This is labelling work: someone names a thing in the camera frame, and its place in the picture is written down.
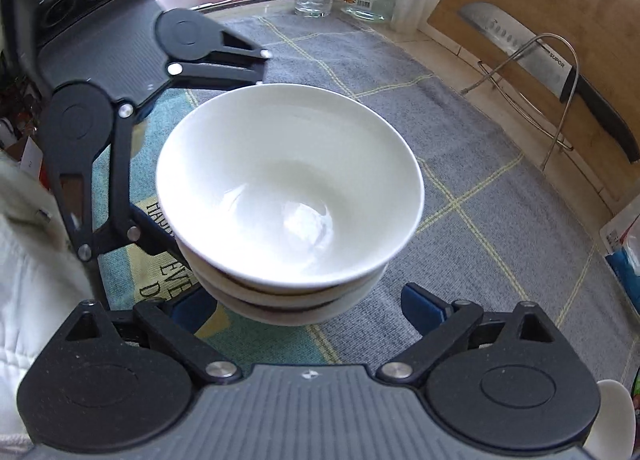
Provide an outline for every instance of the cutting board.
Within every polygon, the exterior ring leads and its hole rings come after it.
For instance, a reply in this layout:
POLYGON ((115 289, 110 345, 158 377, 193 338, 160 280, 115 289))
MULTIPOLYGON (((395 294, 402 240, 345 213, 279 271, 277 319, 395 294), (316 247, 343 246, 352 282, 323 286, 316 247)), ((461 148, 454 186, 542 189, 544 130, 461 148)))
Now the cutting board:
MULTIPOLYGON (((552 32, 567 39, 580 59, 581 73, 625 119, 640 144, 640 0, 441 0, 428 23, 494 68, 506 58, 465 23, 458 10, 466 3, 490 2, 536 34, 552 32)), ((570 51, 545 40, 567 61, 570 51)), ((501 74, 553 123, 564 104, 518 64, 501 74)), ((597 123, 580 97, 574 99, 565 137, 618 201, 635 191, 640 164, 630 164, 617 143, 597 123)))

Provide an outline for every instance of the stack of bowls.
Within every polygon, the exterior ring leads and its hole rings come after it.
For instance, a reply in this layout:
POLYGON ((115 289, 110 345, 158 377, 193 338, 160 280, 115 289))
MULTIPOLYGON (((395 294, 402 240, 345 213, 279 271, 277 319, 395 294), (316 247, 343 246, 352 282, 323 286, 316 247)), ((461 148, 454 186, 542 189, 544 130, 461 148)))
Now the stack of bowls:
POLYGON ((422 215, 414 154, 340 94, 271 84, 227 92, 172 131, 162 211, 202 286, 248 318, 314 324, 380 280, 422 215))

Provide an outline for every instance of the camera lens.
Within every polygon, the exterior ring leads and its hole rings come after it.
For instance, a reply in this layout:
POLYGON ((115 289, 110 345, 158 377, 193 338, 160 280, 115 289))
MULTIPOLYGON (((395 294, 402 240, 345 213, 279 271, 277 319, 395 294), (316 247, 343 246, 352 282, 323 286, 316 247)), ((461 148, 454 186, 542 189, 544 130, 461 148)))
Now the camera lens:
POLYGON ((57 0, 45 12, 42 24, 49 28, 64 20, 76 5, 76 0, 57 0))

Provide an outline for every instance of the black knife handle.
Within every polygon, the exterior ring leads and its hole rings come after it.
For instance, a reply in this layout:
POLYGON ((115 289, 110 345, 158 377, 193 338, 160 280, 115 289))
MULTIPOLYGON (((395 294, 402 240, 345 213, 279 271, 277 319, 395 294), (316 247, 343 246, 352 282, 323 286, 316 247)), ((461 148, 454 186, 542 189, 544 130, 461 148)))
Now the black knife handle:
MULTIPOLYGON (((562 94, 560 95, 561 103, 565 103, 569 100, 571 88, 574 85, 574 79, 575 68, 571 68, 569 77, 567 78, 562 94)), ((611 106, 599 91, 597 91, 582 75, 578 77, 578 85, 575 92, 582 97, 599 125, 602 126, 604 130, 614 138, 620 148, 622 148, 626 157, 629 159, 629 162, 633 163, 640 160, 638 142, 625 120, 620 117, 620 114, 613 108, 613 106, 611 106)))

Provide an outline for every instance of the kitchen knife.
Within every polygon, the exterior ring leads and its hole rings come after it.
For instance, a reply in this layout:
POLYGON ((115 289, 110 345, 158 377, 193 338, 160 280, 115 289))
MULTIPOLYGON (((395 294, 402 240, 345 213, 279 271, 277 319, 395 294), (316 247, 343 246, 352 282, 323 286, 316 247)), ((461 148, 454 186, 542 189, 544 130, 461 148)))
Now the kitchen knife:
MULTIPOLYGON (((492 3, 467 3, 458 14, 507 55, 512 55, 536 37, 526 26, 492 3)), ((561 103, 568 101, 574 85, 575 68, 548 44, 539 40, 516 62, 545 85, 561 103)), ((625 120, 582 75, 578 77, 575 91, 600 126, 620 145, 629 162, 640 160, 638 142, 625 120)))

